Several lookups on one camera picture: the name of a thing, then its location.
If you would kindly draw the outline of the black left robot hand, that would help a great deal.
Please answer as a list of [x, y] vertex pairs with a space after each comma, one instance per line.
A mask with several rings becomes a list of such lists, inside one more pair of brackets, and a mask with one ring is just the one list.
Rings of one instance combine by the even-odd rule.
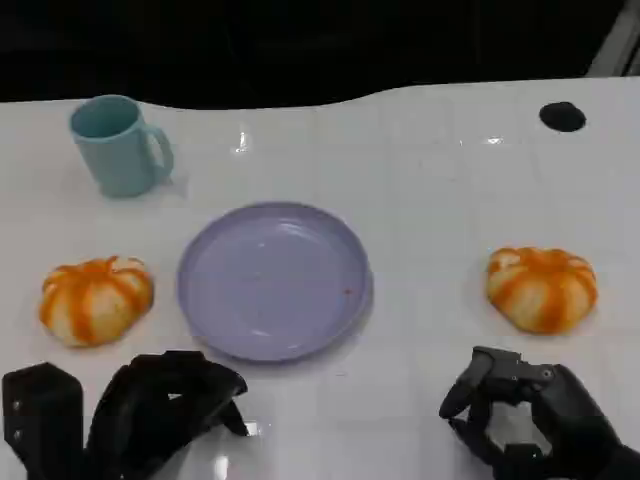
[[224, 426], [249, 435], [234, 398], [248, 391], [234, 370], [200, 351], [136, 356], [106, 387], [85, 454], [91, 479], [149, 479], [179, 450]]

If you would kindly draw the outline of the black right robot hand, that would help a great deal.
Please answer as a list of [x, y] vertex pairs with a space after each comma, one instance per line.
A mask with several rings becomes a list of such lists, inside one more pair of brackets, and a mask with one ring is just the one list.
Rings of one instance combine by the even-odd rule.
[[[499, 447], [487, 428], [496, 403], [531, 407], [550, 443]], [[476, 346], [439, 415], [496, 479], [636, 479], [639, 453], [624, 445], [578, 377], [560, 364], [531, 364], [521, 354]]]

